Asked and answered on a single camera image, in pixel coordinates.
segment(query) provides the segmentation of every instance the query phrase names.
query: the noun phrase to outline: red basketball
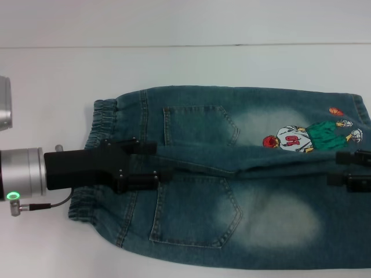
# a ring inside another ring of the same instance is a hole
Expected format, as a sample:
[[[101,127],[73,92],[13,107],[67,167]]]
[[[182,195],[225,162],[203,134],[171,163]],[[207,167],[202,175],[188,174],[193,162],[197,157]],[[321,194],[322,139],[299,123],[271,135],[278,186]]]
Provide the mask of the red basketball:
[[[269,135],[266,138],[263,139],[263,146],[267,148],[275,148],[277,142],[276,142],[277,137],[273,135]]]
[[[335,108],[335,107],[331,107],[330,108],[330,113],[332,115],[335,115],[335,116],[343,116],[344,115],[344,112],[338,108]]]

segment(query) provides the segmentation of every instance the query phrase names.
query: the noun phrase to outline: white table surface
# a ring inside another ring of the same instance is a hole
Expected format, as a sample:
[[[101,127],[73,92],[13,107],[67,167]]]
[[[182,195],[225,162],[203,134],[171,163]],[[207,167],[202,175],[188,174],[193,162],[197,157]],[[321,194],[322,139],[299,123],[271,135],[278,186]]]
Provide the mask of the white table surface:
[[[370,0],[1,0],[0,47],[371,42]]]
[[[1,149],[62,144],[82,148],[93,102],[163,85],[260,86],[349,92],[371,107],[371,45],[231,46],[155,49],[0,49],[12,81],[13,128]],[[58,202],[68,190],[32,202]],[[1,277],[371,277],[371,270],[248,271],[146,258],[109,244],[68,205],[11,217],[0,203]]]

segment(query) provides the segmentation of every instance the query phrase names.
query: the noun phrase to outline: basketball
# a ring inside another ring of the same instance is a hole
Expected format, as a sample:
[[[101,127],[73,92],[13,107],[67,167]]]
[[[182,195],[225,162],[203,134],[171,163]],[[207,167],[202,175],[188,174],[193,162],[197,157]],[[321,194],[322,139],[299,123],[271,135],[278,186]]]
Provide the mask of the basketball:
[[[335,116],[343,116],[344,112],[338,108],[332,107],[330,108],[330,113]]]

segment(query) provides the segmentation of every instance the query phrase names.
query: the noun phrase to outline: back pocket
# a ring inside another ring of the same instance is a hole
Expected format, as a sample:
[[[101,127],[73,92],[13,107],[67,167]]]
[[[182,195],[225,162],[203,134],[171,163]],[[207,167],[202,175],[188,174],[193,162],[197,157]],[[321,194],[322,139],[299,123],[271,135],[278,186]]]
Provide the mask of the back pocket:
[[[158,188],[150,240],[220,248],[242,217],[224,178],[175,176]]]
[[[239,129],[222,106],[164,107],[165,145],[235,144]]]

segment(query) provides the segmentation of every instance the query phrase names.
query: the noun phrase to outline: green shorts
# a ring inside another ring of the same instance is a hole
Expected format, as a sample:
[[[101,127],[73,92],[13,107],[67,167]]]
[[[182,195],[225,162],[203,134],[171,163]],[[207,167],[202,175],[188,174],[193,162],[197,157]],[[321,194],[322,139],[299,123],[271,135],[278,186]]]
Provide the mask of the green shorts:
[[[336,122],[315,123],[306,128],[315,149],[341,149],[348,146],[347,139],[343,135],[335,134]]]

